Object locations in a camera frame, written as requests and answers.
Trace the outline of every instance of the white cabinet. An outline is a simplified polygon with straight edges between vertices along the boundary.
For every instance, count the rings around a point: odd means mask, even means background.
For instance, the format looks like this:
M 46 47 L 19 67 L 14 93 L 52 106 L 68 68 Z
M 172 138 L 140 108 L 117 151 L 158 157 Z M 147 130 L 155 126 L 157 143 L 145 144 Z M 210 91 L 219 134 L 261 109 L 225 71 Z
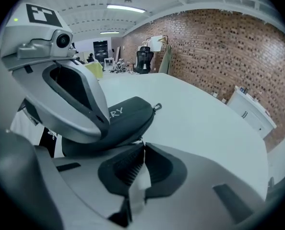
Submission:
M 251 96 L 242 93 L 237 86 L 227 105 L 240 115 L 262 138 L 276 128 L 276 124 L 266 114 L 266 110 L 256 103 Z

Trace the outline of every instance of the yellow object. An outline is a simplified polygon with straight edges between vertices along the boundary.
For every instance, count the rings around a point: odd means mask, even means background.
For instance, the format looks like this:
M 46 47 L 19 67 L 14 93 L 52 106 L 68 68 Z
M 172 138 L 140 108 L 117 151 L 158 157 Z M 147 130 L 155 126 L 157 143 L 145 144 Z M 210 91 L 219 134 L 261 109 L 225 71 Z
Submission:
M 98 79 L 103 78 L 103 71 L 102 71 L 102 66 L 99 62 L 94 62 L 94 63 L 88 63 L 85 65 L 88 70 L 90 70 L 94 76 Z

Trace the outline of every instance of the black bag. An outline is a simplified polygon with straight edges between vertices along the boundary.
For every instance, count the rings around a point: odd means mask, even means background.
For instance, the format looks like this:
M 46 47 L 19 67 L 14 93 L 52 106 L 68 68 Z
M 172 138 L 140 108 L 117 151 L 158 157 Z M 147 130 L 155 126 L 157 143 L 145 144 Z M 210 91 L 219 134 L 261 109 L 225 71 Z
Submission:
M 154 108 L 140 97 L 132 97 L 109 110 L 110 126 L 107 136 L 90 144 L 81 144 L 62 138 L 62 152 L 65 156 L 86 156 L 95 151 L 129 145 L 141 138 L 151 125 L 155 112 L 162 108 L 158 103 Z

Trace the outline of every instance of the white wall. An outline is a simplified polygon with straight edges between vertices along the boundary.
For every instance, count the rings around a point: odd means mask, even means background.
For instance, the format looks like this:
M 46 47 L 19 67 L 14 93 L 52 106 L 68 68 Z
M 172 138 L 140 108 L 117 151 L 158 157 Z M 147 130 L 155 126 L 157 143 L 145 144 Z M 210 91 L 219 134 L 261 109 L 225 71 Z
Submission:
M 274 183 L 285 177 L 285 139 L 268 153 L 268 175 L 274 178 Z
M 92 53 L 95 55 L 94 42 L 98 41 L 107 41 L 108 53 L 110 54 L 112 50 L 111 37 L 92 38 L 92 39 L 86 39 L 83 41 L 74 42 L 75 49 L 79 52 L 92 51 Z

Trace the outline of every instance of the black chair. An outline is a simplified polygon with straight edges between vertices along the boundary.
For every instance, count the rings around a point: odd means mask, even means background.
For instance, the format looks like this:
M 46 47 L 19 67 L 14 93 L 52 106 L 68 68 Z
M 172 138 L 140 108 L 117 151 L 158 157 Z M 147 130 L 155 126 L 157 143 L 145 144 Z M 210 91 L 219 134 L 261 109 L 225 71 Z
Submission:
M 141 47 L 140 51 L 137 51 L 137 66 L 133 69 L 139 74 L 147 74 L 151 71 L 151 60 L 154 56 L 154 52 L 150 52 L 150 47 Z

